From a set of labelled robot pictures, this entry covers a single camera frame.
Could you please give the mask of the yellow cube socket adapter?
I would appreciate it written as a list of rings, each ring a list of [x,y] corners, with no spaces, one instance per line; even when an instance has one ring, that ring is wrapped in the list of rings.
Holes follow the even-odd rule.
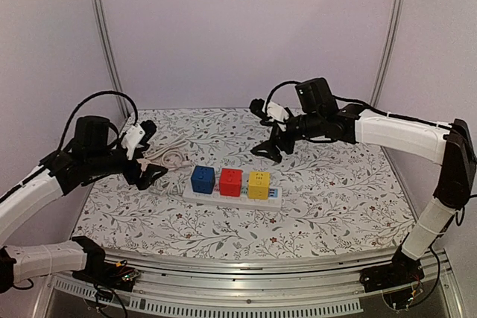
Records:
[[[247,182],[247,197],[266,200],[269,195],[271,175],[265,171],[251,171]]]

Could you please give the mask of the white multicolour power strip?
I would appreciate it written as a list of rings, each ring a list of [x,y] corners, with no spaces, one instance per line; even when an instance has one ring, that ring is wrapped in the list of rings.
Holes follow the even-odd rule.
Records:
[[[196,203],[208,206],[221,206],[233,209],[246,209],[246,210],[263,210],[270,212],[278,212],[282,208],[282,189],[270,188],[268,192],[268,198],[262,199],[250,199],[247,195],[247,188],[241,189],[241,195],[239,197],[222,196],[215,186],[211,194],[197,193],[192,190],[192,186],[187,184],[182,198],[184,202]]]

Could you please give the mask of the red cube socket adapter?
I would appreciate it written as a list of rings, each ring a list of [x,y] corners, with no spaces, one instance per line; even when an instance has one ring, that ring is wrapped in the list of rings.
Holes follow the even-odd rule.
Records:
[[[242,170],[223,168],[219,179],[221,196],[239,197],[241,195]]]

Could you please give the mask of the blue cube socket adapter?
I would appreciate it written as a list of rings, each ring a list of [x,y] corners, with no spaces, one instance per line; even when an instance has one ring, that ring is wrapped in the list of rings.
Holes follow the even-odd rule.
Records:
[[[211,194],[215,187],[215,170],[212,167],[195,166],[191,176],[192,191]]]

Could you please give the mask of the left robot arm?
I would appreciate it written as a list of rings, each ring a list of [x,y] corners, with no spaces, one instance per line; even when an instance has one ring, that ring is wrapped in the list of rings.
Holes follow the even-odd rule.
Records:
[[[105,261],[105,251],[86,236],[59,244],[18,247],[7,239],[40,209],[79,186],[88,186],[113,174],[121,174],[139,190],[149,188],[167,168],[147,161],[143,153],[157,126],[151,120],[135,123],[115,141],[116,126],[101,116],[76,121],[75,133],[65,148],[40,161],[32,172],[1,197],[1,292],[28,279],[51,273],[72,272],[74,278],[130,292],[136,271],[125,264]]]

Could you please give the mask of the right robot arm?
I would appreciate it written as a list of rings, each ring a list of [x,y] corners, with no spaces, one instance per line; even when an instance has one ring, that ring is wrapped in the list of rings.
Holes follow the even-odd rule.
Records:
[[[420,259],[447,230],[457,212],[472,199],[476,155],[467,123],[432,122],[381,111],[364,101],[332,94],[323,77],[290,82],[302,114],[273,103],[272,95],[250,102],[261,125],[270,127],[267,141],[255,146],[255,156],[279,163],[294,151],[296,141],[316,144],[342,141],[372,144],[427,159],[440,167],[432,198],[414,228],[398,246],[391,262],[363,269],[360,282],[366,292],[418,282],[424,274]]]

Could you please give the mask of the floral table mat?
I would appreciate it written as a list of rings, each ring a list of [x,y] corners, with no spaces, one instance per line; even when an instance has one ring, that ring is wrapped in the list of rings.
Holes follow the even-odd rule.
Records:
[[[300,141],[280,163],[252,155],[268,129],[245,109],[144,111],[170,172],[138,191],[121,176],[97,182],[74,233],[109,249],[243,261],[395,247],[413,214],[379,147]],[[278,212],[183,201],[195,166],[267,171],[282,189]]]

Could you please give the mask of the left aluminium frame post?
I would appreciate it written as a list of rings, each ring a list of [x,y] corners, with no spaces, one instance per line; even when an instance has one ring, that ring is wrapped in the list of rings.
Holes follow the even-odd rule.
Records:
[[[110,34],[107,26],[107,17],[104,9],[103,0],[91,0],[93,15],[98,29],[98,37],[100,40],[101,49],[104,55],[104,61],[107,68],[107,73],[110,78],[113,90],[123,92],[123,86],[119,77],[119,71],[116,65],[116,59],[113,52],[113,47],[110,39]]]

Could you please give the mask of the aluminium frame post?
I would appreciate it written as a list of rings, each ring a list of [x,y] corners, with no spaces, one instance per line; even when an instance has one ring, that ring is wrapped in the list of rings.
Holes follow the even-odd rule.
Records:
[[[110,34],[107,26],[107,17],[104,9],[103,0],[91,0],[93,15],[98,29],[98,37],[100,40],[101,49],[104,55],[104,61],[107,68],[107,73],[110,78],[113,90],[123,92],[123,86],[119,77],[119,71],[116,65],[116,59],[113,52],[113,47],[110,39]]]
[[[379,66],[376,73],[373,90],[371,92],[370,103],[377,106],[385,85],[388,69],[391,64],[391,58],[394,45],[399,30],[399,21],[402,15],[403,4],[405,0],[392,0],[391,14],[388,21],[388,27],[385,36],[384,47],[380,57]]]

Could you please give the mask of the right aluminium frame post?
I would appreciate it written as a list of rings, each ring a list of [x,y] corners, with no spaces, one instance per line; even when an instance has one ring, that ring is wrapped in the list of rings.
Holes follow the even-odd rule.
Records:
[[[394,45],[399,30],[399,21],[402,15],[403,4],[405,0],[392,0],[391,14],[388,21],[388,27],[385,36],[384,47],[380,57],[379,66],[376,73],[373,90],[371,92],[370,103],[377,106],[385,85],[388,69],[391,64],[391,58]]]

